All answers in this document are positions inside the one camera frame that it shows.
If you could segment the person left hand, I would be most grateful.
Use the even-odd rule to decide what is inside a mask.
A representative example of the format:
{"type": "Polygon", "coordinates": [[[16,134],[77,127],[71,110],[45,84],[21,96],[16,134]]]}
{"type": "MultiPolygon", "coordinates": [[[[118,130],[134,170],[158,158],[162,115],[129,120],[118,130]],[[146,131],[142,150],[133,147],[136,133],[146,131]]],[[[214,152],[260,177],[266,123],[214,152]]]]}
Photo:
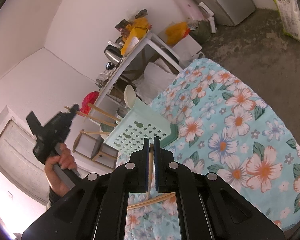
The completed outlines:
{"type": "Polygon", "coordinates": [[[63,197],[70,189],[61,181],[59,176],[57,176],[53,167],[55,164],[59,164],[63,170],[77,170],[77,164],[66,144],[61,143],[59,148],[61,150],[61,155],[48,157],[45,162],[44,171],[52,191],[59,197],[63,197]]]}

